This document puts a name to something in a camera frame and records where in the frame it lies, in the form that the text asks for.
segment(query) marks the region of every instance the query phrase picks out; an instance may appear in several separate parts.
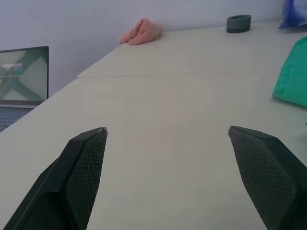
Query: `pink cloth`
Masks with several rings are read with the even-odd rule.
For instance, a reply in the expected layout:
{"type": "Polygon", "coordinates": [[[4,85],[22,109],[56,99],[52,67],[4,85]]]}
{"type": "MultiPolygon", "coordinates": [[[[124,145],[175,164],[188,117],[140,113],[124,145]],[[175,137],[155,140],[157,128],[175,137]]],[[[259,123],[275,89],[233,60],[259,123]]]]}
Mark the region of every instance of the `pink cloth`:
{"type": "Polygon", "coordinates": [[[142,18],[130,31],[119,38],[119,43],[129,42],[130,45],[138,45],[157,39],[162,33],[163,27],[159,23],[152,23],[147,18],[142,18]]]}

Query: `blue object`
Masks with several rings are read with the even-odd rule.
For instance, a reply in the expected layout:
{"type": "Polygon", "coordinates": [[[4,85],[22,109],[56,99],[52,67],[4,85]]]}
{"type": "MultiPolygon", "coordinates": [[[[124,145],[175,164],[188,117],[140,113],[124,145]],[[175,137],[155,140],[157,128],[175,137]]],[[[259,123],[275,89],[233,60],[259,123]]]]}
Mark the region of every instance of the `blue object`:
{"type": "Polygon", "coordinates": [[[300,27],[307,25],[307,1],[284,0],[283,21],[279,28],[300,27]]]}

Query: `tape roll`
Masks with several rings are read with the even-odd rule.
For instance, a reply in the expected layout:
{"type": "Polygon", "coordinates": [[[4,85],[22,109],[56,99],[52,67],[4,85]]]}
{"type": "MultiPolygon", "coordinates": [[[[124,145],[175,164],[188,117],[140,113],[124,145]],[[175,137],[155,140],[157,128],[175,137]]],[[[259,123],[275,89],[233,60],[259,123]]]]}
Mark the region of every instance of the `tape roll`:
{"type": "Polygon", "coordinates": [[[236,15],[227,18],[226,31],[228,33],[242,33],[250,30],[250,15],[236,15]]]}

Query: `green cloth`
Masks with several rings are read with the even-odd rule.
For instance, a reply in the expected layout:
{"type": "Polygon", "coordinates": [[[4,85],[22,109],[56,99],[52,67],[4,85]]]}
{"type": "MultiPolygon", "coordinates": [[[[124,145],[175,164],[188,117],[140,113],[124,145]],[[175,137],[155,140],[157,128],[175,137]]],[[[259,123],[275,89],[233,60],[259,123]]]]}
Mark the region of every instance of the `green cloth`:
{"type": "Polygon", "coordinates": [[[307,37],[293,46],[282,67],[273,96],[307,107],[307,37]]]}

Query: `table surface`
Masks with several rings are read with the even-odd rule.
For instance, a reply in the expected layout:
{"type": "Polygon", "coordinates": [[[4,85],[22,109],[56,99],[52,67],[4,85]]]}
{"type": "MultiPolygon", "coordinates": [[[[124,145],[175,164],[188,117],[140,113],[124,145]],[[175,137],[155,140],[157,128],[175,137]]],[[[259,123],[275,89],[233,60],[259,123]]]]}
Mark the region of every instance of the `table surface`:
{"type": "Polygon", "coordinates": [[[147,44],[119,46],[78,77],[276,73],[307,35],[279,25],[254,23],[241,34],[229,34],[225,26],[164,33],[147,44]]]}
{"type": "MultiPolygon", "coordinates": [[[[283,42],[290,48],[294,39],[283,42]]],[[[277,47],[266,48],[277,65],[277,47]]],[[[93,68],[89,76],[104,71],[93,68]]],[[[307,165],[307,111],[271,97],[278,75],[267,69],[74,80],[0,133],[0,228],[69,139],[107,127],[89,230],[266,229],[227,130],[237,125],[276,136],[307,165]]]]}

